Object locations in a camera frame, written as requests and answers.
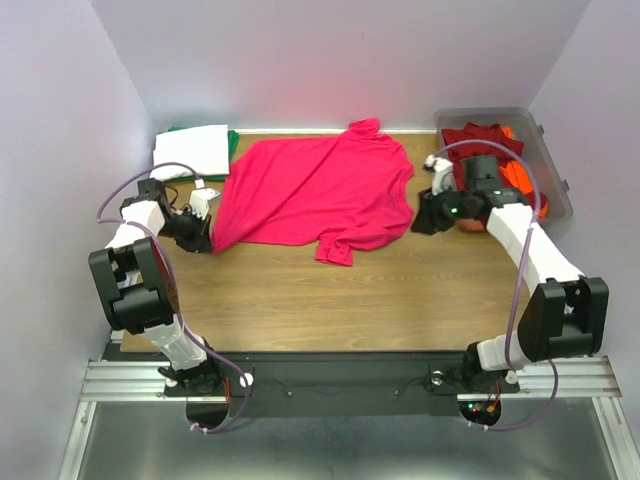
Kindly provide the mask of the pink t shirt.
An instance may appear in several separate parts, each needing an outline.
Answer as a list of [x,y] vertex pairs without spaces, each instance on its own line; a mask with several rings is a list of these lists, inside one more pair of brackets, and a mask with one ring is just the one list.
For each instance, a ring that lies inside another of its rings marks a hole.
[[386,247],[407,231],[413,174],[403,145],[375,118],[334,136],[258,141],[224,182],[212,252],[314,243],[317,261],[352,266],[355,252]]

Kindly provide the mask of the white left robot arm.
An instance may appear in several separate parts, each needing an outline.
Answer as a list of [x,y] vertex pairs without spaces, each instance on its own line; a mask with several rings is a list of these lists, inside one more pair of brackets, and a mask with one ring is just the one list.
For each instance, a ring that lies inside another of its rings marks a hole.
[[213,393],[223,371],[206,340],[189,333],[180,318],[175,275],[157,239],[169,238],[188,253],[211,253],[210,207],[220,192],[197,178],[189,201],[176,208],[155,178],[138,181],[137,189],[112,221],[112,240],[88,258],[106,320],[113,330],[142,336],[160,349],[170,361],[161,371],[165,378]]

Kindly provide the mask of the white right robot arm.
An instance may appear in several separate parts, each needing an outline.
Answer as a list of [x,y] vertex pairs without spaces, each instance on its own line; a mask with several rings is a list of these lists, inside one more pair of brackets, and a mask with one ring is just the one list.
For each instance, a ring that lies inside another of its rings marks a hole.
[[574,266],[538,223],[538,212],[523,193],[506,188],[493,156],[463,162],[463,186],[454,186],[449,160],[430,155],[424,168],[432,185],[419,194],[414,233],[434,235],[459,220],[477,220],[518,268],[517,290],[530,299],[524,312],[511,311],[504,334],[467,348],[460,366],[463,384],[482,390],[496,372],[561,358],[590,356],[602,346],[609,288]]

